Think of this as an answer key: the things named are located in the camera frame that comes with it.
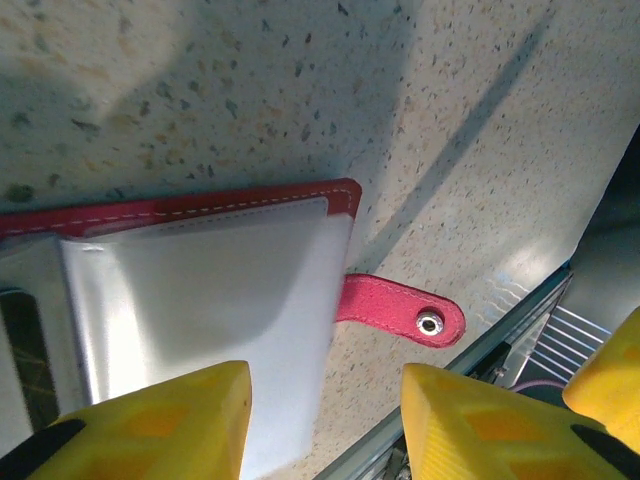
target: speckled countertop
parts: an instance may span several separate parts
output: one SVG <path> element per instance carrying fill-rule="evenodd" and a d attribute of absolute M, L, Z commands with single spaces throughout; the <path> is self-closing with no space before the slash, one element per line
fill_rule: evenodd
<path fill-rule="evenodd" d="M 310 478 L 572 253 L 640 119 L 626 1 L 5 0 L 0 209 L 351 176 L 349 265 L 455 299 L 432 351 L 340 325 Z"/>

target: pink cable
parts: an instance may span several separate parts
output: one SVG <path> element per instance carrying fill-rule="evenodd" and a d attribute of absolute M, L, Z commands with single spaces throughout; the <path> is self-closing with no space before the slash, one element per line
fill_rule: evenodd
<path fill-rule="evenodd" d="M 524 382 L 519 385 L 514 385 L 508 390 L 512 392 L 519 392 L 521 390 L 524 390 L 526 388 L 531 388 L 531 387 L 555 387 L 555 388 L 559 388 L 560 390 L 564 390 L 564 384 L 560 382 L 556 382 L 555 380 L 529 380 L 528 382 Z"/>

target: metal grate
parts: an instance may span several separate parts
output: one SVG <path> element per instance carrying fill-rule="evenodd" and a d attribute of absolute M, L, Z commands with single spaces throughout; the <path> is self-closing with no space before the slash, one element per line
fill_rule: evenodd
<path fill-rule="evenodd" d="M 529 362 L 566 384 L 610 336 L 606 328 L 558 306 L 542 330 Z"/>

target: metal snap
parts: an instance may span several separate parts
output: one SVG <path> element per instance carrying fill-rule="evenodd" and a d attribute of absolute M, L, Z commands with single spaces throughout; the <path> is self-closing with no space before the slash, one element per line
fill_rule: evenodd
<path fill-rule="evenodd" d="M 423 335 L 427 335 L 429 337 L 438 335 L 442 330 L 444 330 L 444 322 L 442 321 L 442 318 L 440 318 L 440 315 L 435 312 L 422 312 L 418 315 L 416 325 Z"/>

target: granite surface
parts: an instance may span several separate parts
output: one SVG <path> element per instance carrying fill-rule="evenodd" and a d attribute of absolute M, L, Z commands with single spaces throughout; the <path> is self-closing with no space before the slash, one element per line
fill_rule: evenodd
<path fill-rule="evenodd" d="M 311 478 L 570 257 L 640 118 L 633 0 L 5 0 L 0 211 L 351 176 L 349 268 L 455 299 L 337 328 Z"/>

